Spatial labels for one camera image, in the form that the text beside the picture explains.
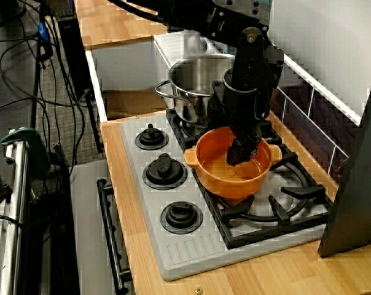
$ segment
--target oven door handle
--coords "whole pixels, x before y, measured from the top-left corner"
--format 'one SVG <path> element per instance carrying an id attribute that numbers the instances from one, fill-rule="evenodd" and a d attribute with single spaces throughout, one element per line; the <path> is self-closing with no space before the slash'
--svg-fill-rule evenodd
<path id="1" fill-rule="evenodd" d="M 112 186 L 106 185 L 105 179 L 99 179 L 97 181 L 98 195 L 100 197 L 101 212 L 104 222 L 107 250 L 109 252 L 109 259 L 111 261 L 112 275 L 115 286 L 116 295 L 126 295 L 128 289 L 124 283 L 132 281 L 131 270 L 123 269 L 120 265 L 122 256 L 117 251 L 117 244 L 114 232 L 116 228 L 112 224 L 111 212 L 109 211 L 110 203 L 107 200 L 108 195 L 113 195 L 114 190 Z"/>

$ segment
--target stovetop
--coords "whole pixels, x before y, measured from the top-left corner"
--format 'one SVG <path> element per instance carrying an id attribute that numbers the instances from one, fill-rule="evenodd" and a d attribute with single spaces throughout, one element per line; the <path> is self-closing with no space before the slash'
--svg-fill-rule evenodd
<path id="1" fill-rule="evenodd" d="M 321 238 L 331 203 L 323 187 L 314 182 L 295 154 L 281 143 L 269 122 L 262 127 L 264 138 L 280 146 L 283 161 L 273 167 L 255 195 L 239 204 L 229 204 L 208 192 L 196 172 L 185 165 L 184 150 L 196 144 L 200 137 L 197 133 L 202 130 L 188 128 L 184 132 L 180 122 L 176 112 L 169 109 L 166 114 L 128 120 L 120 125 L 164 280 L 177 280 Z M 153 150 L 137 146 L 140 133 L 146 133 L 143 137 L 153 142 L 158 138 L 158 130 L 163 132 L 162 138 L 168 138 L 167 144 L 159 144 Z M 171 176 L 176 184 L 166 187 L 165 182 L 159 181 L 162 173 L 167 174 L 169 165 L 177 167 L 172 168 L 176 175 Z M 152 185 L 149 179 L 158 180 L 158 184 Z M 188 216 L 192 216 L 190 227 L 173 228 Z"/>

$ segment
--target pot handle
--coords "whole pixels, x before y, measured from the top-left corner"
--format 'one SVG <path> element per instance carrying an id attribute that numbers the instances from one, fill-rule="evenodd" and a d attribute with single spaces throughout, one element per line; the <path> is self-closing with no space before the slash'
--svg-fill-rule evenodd
<path id="1" fill-rule="evenodd" d="M 184 152 L 184 160 L 188 167 L 196 169 L 198 167 L 197 149 L 186 149 Z"/>
<path id="2" fill-rule="evenodd" d="M 160 91 L 161 87 L 163 87 L 164 85 L 169 84 L 169 83 L 170 83 L 170 81 L 166 80 L 164 82 L 159 83 L 157 86 L 155 86 L 154 91 L 156 92 L 156 94 L 161 95 L 162 97 L 165 97 L 165 98 L 171 98 L 173 100 L 184 100 L 187 103 L 191 104 L 191 106 L 192 106 L 192 102 L 190 100 L 184 98 L 184 97 L 177 96 L 177 95 L 172 95 L 172 94 L 166 94 L 166 93 L 163 93 L 162 91 Z"/>
<path id="3" fill-rule="evenodd" d="M 269 144 L 269 150 L 270 150 L 270 161 L 272 164 L 278 163 L 283 159 L 283 153 L 281 152 L 281 149 L 279 146 L 275 144 Z"/>

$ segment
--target metal pot handle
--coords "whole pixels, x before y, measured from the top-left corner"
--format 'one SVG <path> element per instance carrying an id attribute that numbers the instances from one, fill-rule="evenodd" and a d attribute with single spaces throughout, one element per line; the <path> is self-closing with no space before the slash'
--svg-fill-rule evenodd
<path id="1" fill-rule="evenodd" d="M 165 97 L 165 98 L 171 98 L 173 100 L 184 100 L 187 103 L 191 104 L 191 106 L 192 106 L 192 102 L 190 100 L 184 98 L 184 97 L 177 96 L 177 95 L 172 95 L 172 94 L 166 94 L 166 93 L 163 93 L 163 92 L 160 91 L 160 88 L 162 86 L 164 86 L 165 84 L 169 84 L 169 83 L 170 83 L 170 81 L 166 80 L 165 82 L 161 82 L 157 86 L 155 86 L 154 91 L 156 92 L 156 94 L 161 95 L 162 97 Z"/>

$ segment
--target stainless steel pot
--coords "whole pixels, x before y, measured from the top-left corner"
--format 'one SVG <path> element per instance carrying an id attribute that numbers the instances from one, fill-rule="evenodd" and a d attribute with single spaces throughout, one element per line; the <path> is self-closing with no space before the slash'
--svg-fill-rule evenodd
<path id="1" fill-rule="evenodd" d="M 235 57 L 228 54 L 200 55 L 179 61 L 169 70 L 169 80 L 159 83 L 155 92 L 162 97 L 174 99 L 175 110 L 182 120 L 207 127 L 212 83 L 222 81 L 234 61 Z M 173 95 L 160 91 L 162 86 L 169 83 Z"/>

